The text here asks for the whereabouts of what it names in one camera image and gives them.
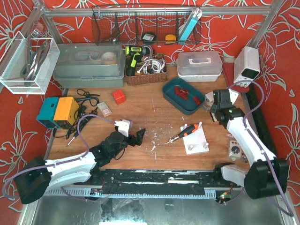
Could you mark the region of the orange black screwdriver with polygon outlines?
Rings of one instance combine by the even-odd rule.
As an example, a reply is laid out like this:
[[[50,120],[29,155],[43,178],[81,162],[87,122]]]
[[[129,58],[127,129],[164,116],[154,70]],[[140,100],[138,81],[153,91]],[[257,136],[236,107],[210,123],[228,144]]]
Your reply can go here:
[[[198,125],[197,124],[190,125],[190,126],[184,128],[176,136],[170,138],[169,141],[167,141],[165,144],[173,143],[174,141],[176,141],[178,139],[181,139],[181,138],[183,138],[185,136],[188,136],[188,135],[192,134],[193,132],[195,132],[197,129],[198,129]]]

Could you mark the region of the large red spring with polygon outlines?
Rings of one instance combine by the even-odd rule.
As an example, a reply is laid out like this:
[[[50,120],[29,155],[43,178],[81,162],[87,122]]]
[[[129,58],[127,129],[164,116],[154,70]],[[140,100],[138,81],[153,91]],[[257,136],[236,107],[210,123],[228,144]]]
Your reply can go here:
[[[179,86],[175,86],[174,92],[177,96],[179,96],[180,94],[185,94],[186,91],[184,89],[180,88]]]

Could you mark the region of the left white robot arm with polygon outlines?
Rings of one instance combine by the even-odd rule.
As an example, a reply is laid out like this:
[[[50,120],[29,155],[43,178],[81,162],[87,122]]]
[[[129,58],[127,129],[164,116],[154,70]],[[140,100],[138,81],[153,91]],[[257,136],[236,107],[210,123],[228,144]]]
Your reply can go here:
[[[127,146],[140,146],[146,130],[124,136],[118,130],[110,133],[88,152],[56,160],[36,157],[14,178],[22,204],[32,203],[45,192],[74,183],[84,183],[98,168],[122,157]]]

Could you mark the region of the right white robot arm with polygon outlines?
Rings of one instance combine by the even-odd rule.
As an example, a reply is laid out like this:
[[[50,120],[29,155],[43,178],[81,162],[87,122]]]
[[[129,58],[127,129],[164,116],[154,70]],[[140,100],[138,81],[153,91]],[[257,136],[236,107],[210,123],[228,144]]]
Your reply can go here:
[[[277,158],[263,144],[244,112],[232,104],[228,89],[213,91],[210,114],[213,121],[218,121],[235,138],[250,166],[246,170],[233,163],[218,164],[213,170],[216,181],[229,181],[243,187],[251,199],[285,194],[287,161]]]

